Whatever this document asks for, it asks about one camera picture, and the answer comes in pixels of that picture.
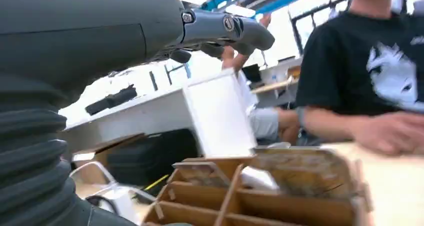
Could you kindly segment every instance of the leg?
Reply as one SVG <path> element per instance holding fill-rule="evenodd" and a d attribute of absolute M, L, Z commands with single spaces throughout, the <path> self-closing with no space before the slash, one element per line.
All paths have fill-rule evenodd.
<path fill-rule="evenodd" d="M 276 108 L 276 110 L 278 111 L 278 130 L 281 140 L 295 145 L 301 128 L 296 111 L 281 108 Z"/>
<path fill-rule="evenodd" d="M 272 142 L 280 141 L 277 110 L 273 108 L 255 109 L 250 113 L 249 120 L 256 138 Z"/>
<path fill-rule="evenodd" d="M 282 140 L 295 145 L 300 126 L 294 110 L 256 109 L 251 112 L 249 119 L 256 138 Z"/>

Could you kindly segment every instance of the robotic hand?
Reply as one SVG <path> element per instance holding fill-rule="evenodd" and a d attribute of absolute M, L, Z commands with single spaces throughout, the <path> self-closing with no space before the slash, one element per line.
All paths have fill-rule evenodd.
<path fill-rule="evenodd" d="M 0 0 L 0 225 L 121 226 L 80 200 L 61 161 L 59 108 L 93 80 L 187 51 L 243 54 L 274 42 L 256 22 L 179 0 Z"/>

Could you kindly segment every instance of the computer monitor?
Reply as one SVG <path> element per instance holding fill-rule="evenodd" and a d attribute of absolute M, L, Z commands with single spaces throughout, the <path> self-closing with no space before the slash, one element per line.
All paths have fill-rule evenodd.
<path fill-rule="evenodd" d="M 243 67 L 242 71 L 246 75 L 246 78 L 252 83 L 262 82 L 259 66 L 257 64 Z"/>

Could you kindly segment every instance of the desk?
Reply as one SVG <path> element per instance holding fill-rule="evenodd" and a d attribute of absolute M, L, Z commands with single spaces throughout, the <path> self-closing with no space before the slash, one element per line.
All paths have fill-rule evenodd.
<path fill-rule="evenodd" d="M 424 157 L 388 158 L 353 143 L 326 144 L 349 161 L 360 159 L 370 185 L 375 226 L 424 225 Z"/>
<path fill-rule="evenodd" d="M 59 136 L 76 153 L 142 133 L 189 128 L 206 157 L 247 156 L 257 143 L 242 101 L 234 70 L 227 69 L 102 111 Z"/>
<path fill-rule="evenodd" d="M 286 80 L 286 81 L 283 81 L 283 82 L 276 82 L 276 83 L 268 84 L 268 85 L 261 86 L 259 88 L 253 89 L 253 90 L 251 90 L 251 92 L 254 93 L 254 94 L 259 94 L 259 93 L 274 91 L 274 90 L 285 88 L 287 86 L 294 85 L 298 82 L 299 82 L 299 79 Z"/>

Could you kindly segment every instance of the black case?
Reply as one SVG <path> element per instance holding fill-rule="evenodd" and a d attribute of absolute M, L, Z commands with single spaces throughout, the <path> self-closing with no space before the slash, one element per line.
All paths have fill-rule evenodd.
<path fill-rule="evenodd" d="M 107 167 L 123 184 L 148 186 L 174 170 L 173 163 L 197 157 L 197 141 L 188 129 L 136 140 L 107 156 Z"/>

